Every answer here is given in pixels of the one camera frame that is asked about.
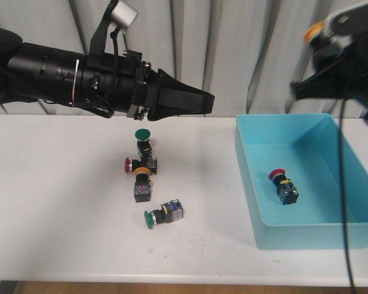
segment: green push button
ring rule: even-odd
[[[150,137],[150,131],[148,129],[139,129],[135,132],[135,137],[138,140],[147,140]]]
[[[151,213],[148,213],[147,211],[145,211],[145,220],[146,220],[147,227],[153,228],[154,220],[153,220],[153,216],[151,215]]]

